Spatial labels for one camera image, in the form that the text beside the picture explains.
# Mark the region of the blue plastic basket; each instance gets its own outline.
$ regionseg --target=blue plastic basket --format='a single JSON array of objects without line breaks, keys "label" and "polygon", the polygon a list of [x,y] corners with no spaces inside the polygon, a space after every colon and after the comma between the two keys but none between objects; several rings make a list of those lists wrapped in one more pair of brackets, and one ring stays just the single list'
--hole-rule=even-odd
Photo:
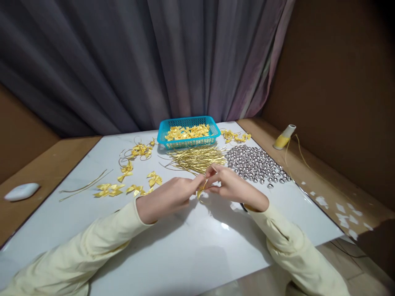
[{"label": "blue plastic basket", "polygon": [[[168,141],[165,139],[167,132],[170,131],[170,127],[182,126],[192,127],[194,125],[205,124],[210,126],[209,136],[194,139]],[[191,147],[197,145],[209,145],[215,142],[215,138],[220,136],[221,132],[215,124],[214,119],[211,116],[196,116],[196,117],[184,117],[175,119],[166,119],[160,123],[158,132],[158,142],[163,144],[166,149]]]}]

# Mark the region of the thread spool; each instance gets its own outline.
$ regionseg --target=thread spool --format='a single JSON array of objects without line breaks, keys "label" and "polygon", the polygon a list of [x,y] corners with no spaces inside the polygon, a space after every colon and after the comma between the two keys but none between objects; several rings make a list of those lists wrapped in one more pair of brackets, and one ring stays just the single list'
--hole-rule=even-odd
[{"label": "thread spool", "polygon": [[277,150],[282,150],[284,146],[289,142],[296,125],[289,125],[287,128],[279,135],[273,147]]}]

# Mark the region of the yellow sleeve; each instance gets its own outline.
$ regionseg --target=yellow sleeve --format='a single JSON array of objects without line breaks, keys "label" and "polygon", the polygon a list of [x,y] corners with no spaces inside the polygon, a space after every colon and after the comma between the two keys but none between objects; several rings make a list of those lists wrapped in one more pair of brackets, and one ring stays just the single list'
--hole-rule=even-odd
[{"label": "yellow sleeve", "polygon": [[86,296],[88,280],[95,272],[150,226],[140,220],[134,200],[38,256],[14,276],[0,296]]},{"label": "yellow sleeve", "polygon": [[298,226],[289,222],[272,205],[264,213],[244,206],[266,234],[267,247],[273,259],[291,275],[294,284],[288,285],[287,296],[349,296],[342,276]]}]

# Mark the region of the white table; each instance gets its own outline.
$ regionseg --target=white table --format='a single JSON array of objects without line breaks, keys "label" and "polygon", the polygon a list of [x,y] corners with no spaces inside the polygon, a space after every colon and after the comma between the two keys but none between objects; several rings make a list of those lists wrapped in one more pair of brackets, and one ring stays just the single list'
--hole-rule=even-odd
[{"label": "white table", "polygon": [[[236,122],[219,123],[219,128],[242,131]],[[105,169],[114,169],[99,183],[118,183],[121,175],[119,153],[132,148],[140,136],[148,144],[157,131],[103,137],[88,155],[66,177],[30,219],[0,252],[0,289],[20,268],[35,256],[47,251],[86,228],[98,217],[118,210],[133,199],[124,193],[116,197],[93,198],[94,187],[61,203],[67,196],[60,190],[83,187]],[[225,146],[218,137],[218,146]],[[258,147],[253,140],[246,145]],[[186,171],[171,171],[160,163],[168,162],[165,150],[155,146],[152,158],[133,161],[133,176],[123,184],[144,185],[149,189],[147,174],[156,171],[163,181],[175,176],[192,178]],[[253,183],[265,193],[290,221],[298,224],[314,245],[343,235],[334,224],[293,182],[274,184],[273,189]],[[268,267],[273,263],[265,245],[265,236],[238,204],[219,196],[196,197],[182,212],[167,217],[136,237],[126,250],[112,258],[92,280],[91,296],[108,295],[196,295]]]}]

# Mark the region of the cardboard wall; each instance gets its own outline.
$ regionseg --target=cardboard wall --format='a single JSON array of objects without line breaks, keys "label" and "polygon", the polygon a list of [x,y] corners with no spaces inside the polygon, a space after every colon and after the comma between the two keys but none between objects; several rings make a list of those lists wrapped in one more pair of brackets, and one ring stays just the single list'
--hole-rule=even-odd
[{"label": "cardboard wall", "polygon": [[0,84],[0,184],[60,138]]},{"label": "cardboard wall", "polygon": [[395,210],[391,34],[365,0],[297,0],[263,118]]}]

